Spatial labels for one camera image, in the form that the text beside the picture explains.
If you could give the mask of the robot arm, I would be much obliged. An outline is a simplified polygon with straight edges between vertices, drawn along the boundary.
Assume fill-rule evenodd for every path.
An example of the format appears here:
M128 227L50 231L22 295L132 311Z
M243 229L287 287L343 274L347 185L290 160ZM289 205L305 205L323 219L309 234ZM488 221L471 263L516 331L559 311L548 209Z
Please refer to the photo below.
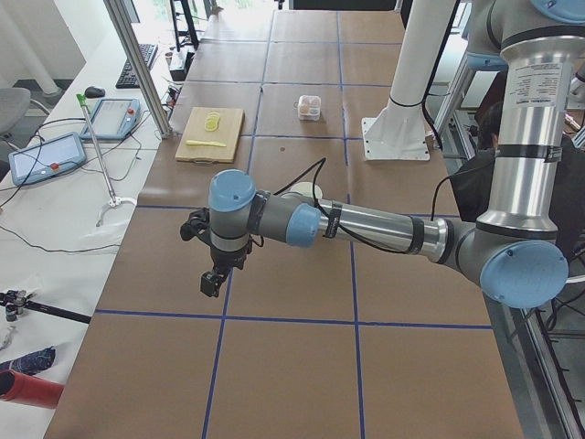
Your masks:
M556 246L549 206L561 158L574 63L584 50L581 1L476 1L467 52L507 64L503 120L487 211L474 223L425 220L298 193L258 190L229 169L210 183L208 204L180 230L199 239L213 267L200 289L218 294L241 268L255 236L309 247L318 236L360 241L384 252L420 254L512 308L531 308L572 282Z

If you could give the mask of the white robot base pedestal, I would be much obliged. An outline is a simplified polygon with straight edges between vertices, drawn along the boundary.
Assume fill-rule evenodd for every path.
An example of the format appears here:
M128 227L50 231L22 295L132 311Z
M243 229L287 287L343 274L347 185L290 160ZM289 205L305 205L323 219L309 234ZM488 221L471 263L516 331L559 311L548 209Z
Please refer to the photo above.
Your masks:
M458 4L449 0L412 2L388 104L377 117L362 120L367 161L430 159L422 110Z

